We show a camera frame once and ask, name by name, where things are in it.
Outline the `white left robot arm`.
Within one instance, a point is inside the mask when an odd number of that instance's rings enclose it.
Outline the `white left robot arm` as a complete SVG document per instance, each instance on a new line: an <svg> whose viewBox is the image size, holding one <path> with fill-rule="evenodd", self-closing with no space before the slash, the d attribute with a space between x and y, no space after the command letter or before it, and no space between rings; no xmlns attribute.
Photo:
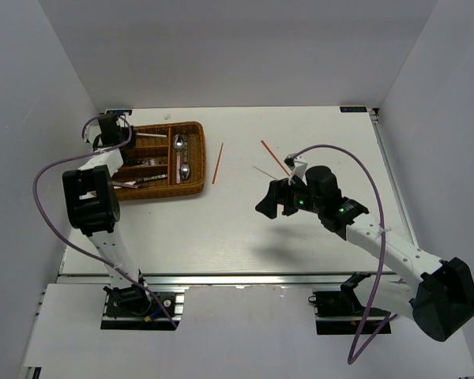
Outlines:
<svg viewBox="0 0 474 379"><path fill-rule="evenodd" d="M124 163L123 150L134 143L133 129L123 114L107 113L96 118L101 148L76 170L62 174L68 219L95 247L110 276L108 294L124 298L135 315L146 313L151 295L144 291L140 269L134 264L118 229L120 206L112 176Z"/></svg>

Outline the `thin white chopstick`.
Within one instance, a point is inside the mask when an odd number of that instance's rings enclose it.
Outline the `thin white chopstick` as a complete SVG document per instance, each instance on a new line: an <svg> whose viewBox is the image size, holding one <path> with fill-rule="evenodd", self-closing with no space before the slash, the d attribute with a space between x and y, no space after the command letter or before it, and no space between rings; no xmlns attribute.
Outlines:
<svg viewBox="0 0 474 379"><path fill-rule="evenodd" d="M155 133L136 133L137 137L147 137L147 138L167 138L165 134L155 134Z"/></svg>

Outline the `thin metal chopstick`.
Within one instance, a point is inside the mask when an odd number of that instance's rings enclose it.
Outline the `thin metal chopstick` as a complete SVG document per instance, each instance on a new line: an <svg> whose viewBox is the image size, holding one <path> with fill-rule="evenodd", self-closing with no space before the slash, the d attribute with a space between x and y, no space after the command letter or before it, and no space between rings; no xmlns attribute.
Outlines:
<svg viewBox="0 0 474 379"><path fill-rule="evenodd" d="M269 177L269 178L271 178L271 179L273 179L273 180L277 180L276 177L274 177L273 175L269 174L268 172L266 172L266 171L260 169L259 167L256 167L256 166L252 166L252 167L253 167L255 170L259 171L260 173L266 175L267 177Z"/></svg>

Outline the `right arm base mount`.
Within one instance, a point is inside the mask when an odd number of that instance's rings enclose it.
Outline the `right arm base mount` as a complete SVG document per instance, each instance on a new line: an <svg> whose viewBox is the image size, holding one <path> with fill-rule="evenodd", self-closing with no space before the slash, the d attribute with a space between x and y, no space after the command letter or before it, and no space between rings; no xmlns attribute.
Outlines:
<svg viewBox="0 0 474 379"><path fill-rule="evenodd" d="M350 290L369 277L370 273L355 272L336 291L315 291L308 298L314 307L319 336L350 336L356 333L367 302L359 302Z"/></svg>

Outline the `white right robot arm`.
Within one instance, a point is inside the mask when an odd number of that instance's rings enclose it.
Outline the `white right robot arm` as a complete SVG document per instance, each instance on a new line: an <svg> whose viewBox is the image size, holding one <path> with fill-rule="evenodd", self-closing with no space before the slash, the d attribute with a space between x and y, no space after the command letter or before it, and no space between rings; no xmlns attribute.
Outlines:
<svg viewBox="0 0 474 379"><path fill-rule="evenodd" d="M380 281L372 295L375 277L355 272L341 284L336 298L318 303L322 313L357 315L372 301L377 309L414 321L438 342L449 339L474 317L474 282L469 266L457 257L443 260L384 231L365 206L342 195L328 167L308 169L305 179L293 175L271 181L255 209L271 220L279 213L314 213L326 230L373 257L382 257L385 266L401 278L399 283Z"/></svg>

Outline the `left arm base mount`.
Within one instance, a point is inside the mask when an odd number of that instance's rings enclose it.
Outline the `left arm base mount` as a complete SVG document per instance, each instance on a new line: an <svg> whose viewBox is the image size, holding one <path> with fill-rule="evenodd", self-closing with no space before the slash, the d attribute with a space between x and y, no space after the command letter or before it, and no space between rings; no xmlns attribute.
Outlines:
<svg viewBox="0 0 474 379"><path fill-rule="evenodd" d="M101 330L111 331L175 331L181 320L175 292L147 291L130 286L103 288L106 298L100 322Z"/></svg>

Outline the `black handled knife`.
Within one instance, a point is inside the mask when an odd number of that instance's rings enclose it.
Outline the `black handled knife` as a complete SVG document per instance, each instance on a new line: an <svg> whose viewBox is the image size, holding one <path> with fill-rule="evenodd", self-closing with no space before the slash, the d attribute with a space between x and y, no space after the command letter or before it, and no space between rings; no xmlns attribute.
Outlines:
<svg viewBox="0 0 474 379"><path fill-rule="evenodd" d="M158 174L158 175L153 175L153 176L150 176L150 177L139 178L134 182L134 185L141 185L141 184L144 184L144 183L154 182L154 181L157 181L157 180L163 180L163 179L166 179L166 178L167 178L167 174Z"/></svg>

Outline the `pink handled fork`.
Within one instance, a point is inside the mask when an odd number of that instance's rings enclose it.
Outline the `pink handled fork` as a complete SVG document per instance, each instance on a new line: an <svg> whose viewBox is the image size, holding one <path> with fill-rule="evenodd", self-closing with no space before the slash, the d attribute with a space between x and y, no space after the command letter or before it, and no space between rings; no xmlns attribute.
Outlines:
<svg viewBox="0 0 474 379"><path fill-rule="evenodd" d="M123 189L131 189L136 190L138 189L138 185L125 183L125 182L112 182L111 183L114 187L123 188Z"/></svg>

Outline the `black handled fork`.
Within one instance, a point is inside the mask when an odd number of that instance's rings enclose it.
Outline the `black handled fork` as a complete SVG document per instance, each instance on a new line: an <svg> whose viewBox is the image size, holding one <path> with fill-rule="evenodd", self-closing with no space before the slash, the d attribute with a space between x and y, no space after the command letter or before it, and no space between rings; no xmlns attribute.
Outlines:
<svg viewBox="0 0 474 379"><path fill-rule="evenodd" d="M164 164L163 160L161 159L128 159L124 162L125 166L130 167L151 167L151 166L158 166Z"/></svg>

